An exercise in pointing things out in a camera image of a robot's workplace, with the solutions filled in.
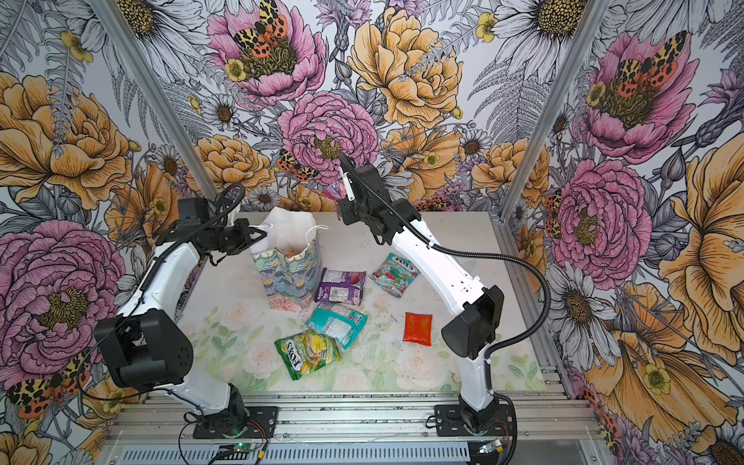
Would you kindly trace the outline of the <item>floral paper gift bag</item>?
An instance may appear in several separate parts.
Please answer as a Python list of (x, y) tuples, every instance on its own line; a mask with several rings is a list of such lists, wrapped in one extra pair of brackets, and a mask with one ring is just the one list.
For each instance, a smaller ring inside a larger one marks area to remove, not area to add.
[[(258, 227), (267, 237), (249, 248), (269, 308), (304, 313), (312, 306), (323, 271), (318, 234), (327, 228), (304, 211), (275, 207)], [(292, 259), (277, 250), (300, 252)]]

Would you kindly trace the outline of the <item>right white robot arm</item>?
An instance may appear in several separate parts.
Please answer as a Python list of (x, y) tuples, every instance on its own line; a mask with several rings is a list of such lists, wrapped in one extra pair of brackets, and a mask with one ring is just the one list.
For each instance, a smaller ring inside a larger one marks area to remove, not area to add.
[(486, 348), (500, 324), (504, 294), (468, 273), (459, 258), (503, 260), (502, 254), (456, 251), (442, 246), (408, 201), (392, 201), (373, 166), (360, 167), (342, 157), (339, 168), (346, 197), (338, 204), (347, 225), (362, 222), (377, 242), (393, 246), (411, 262), (445, 302), (451, 321), (441, 329), (449, 349), (459, 357), (460, 418), (472, 434), (482, 434), (499, 407), (492, 389)]

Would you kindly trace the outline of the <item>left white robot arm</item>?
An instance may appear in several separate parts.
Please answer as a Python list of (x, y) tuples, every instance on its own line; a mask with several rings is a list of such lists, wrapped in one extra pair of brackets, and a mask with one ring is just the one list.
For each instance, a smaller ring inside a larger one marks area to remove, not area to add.
[(162, 232), (139, 288), (94, 331), (114, 383), (139, 393), (162, 391), (190, 406), (207, 431), (224, 437), (240, 434), (249, 415), (238, 389), (197, 366), (191, 341), (176, 323), (176, 308), (192, 270), (203, 259), (213, 252), (238, 255), (266, 235), (245, 219), (226, 226), (174, 223)]

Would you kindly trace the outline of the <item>green red snack packet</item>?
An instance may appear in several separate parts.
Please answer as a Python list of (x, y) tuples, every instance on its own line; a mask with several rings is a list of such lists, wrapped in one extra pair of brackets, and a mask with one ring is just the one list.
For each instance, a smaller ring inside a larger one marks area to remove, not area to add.
[(401, 298), (419, 274), (411, 262), (395, 253), (389, 253), (372, 273), (371, 279), (389, 295)]

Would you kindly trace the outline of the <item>purple snack packet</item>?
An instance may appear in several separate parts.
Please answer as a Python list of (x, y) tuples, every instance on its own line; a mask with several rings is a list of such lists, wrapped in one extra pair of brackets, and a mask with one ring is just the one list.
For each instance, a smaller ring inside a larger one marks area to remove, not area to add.
[(318, 303), (335, 303), (361, 306), (366, 273), (363, 271), (323, 269), (321, 280), (314, 296)]

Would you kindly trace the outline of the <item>teal snack packet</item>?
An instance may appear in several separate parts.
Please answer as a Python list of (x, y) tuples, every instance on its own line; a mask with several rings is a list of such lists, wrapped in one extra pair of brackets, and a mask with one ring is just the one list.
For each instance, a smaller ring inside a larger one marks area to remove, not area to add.
[(367, 320), (366, 314), (345, 305), (321, 303), (305, 323), (308, 329), (334, 339), (346, 351), (356, 341)]

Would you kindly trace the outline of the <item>green Fox's candy packet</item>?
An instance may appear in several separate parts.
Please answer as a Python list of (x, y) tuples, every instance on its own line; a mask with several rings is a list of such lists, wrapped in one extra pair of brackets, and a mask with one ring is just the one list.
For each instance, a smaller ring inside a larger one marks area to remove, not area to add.
[(341, 360), (336, 341), (311, 329), (280, 338), (274, 346), (293, 381)]

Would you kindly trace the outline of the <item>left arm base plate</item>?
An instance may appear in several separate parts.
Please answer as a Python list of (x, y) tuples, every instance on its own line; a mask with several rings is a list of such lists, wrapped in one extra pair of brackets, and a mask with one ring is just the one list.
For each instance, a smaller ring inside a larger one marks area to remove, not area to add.
[(269, 406), (245, 407), (242, 413), (223, 411), (199, 420), (193, 432), (198, 440), (271, 439), (279, 409)]

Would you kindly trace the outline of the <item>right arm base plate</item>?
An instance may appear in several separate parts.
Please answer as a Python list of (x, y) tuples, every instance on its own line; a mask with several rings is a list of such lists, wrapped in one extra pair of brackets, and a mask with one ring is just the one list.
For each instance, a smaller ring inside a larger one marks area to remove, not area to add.
[(496, 402), (479, 412), (468, 405), (440, 404), (434, 407), (428, 424), (439, 437), (513, 437), (515, 409)]

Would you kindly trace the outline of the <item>left aluminium corner post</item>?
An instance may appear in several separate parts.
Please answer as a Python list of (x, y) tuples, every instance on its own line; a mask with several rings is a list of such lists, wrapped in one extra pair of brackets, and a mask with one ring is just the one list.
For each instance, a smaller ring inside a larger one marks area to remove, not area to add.
[(116, 1), (92, 1), (91, 8), (107, 31), (114, 48), (139, 85), (145, 99), (163, 125), (172, 145), (178, 150), (197, 186), (205, 198), (214, 199), (218, 190), (211, 180), (184, 126), (181, 124), (170, 99), (150, 67), (145, 53), (128, 25)]

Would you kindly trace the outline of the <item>aluminium corner post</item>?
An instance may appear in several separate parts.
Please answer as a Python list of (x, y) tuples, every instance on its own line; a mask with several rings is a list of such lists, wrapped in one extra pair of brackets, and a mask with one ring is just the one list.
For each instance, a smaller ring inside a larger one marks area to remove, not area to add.
[(501, 223), (506, 223), (509, 220), (515, 210), (517, 201), (521, 199), (521, 193), (526, 187), (532, 170), (538, 164), (544, 143), (554, 120), (556, 120), (561, 110), (562, 102), (568, 95), (585, 56), (590, 52), (592, 43), (599, 34), (609, 8), (610, 2), (606, 0), (588, 2), (575, 37), (569, 47), (567, 57), (556, 73), (554, 85), (548, 94), (548, 100), (542, 106), (537, 125), (525, 147), (522, 163), (515, 172), (515, 178), (511, 182), (505, 201), (502, 203), (498, 216)]
[(163, 125), (172, 145), (178, 150), (197, 186), (205, 198), (214, 199), (218, 190), (211, 180), (184, 126), (181, 124), (170, 99), (150, 67), (145, 53), (128, 25), (116, 1), (92, 1), (91, 8), (107, 31), (114, 48), (139, 85), (145, 99)]

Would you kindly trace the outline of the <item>aluminium rail frame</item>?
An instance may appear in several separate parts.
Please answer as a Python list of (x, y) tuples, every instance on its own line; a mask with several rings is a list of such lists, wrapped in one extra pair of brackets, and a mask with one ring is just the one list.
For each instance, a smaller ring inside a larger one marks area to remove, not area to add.
[(129, 405), (114, 423), (102, 464), (610, 464), (613, 459), (588, 402), (562, 391), (512, 391), (513, 414), (484, 436), (441, 435), (443, 393), (259, 393), (244, 402), (265, 432), (199, 439), (186, 410), (164, 396)]

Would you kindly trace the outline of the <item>right aluminium corner post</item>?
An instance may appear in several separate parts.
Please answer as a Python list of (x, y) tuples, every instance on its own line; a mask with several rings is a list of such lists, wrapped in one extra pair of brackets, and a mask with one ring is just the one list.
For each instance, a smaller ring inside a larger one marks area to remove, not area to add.
[(585, 56), (590, 52), (592, 43), (599, 34), (609, 8), (610, 2), (606, 0), (588, 2), (575, 37), (569, 47), (567, 57), (556, 73), (554, 85), (548, 94), (548, 100), (542, 106), (537, 125), (525, 147), (522, 163), (515, 172), (515, 178), (511, 182), (505, 201), (502, 203), (498, 216), (501, 223), (506, 223), (509, 220), (515, 210), (517, 201), (521, 199), (521, 193), (526, 187), (532, 170), (538, 164), (544, 143), (554, 120), (556, 120), (561, 110), (562, 102), (568, 95)]

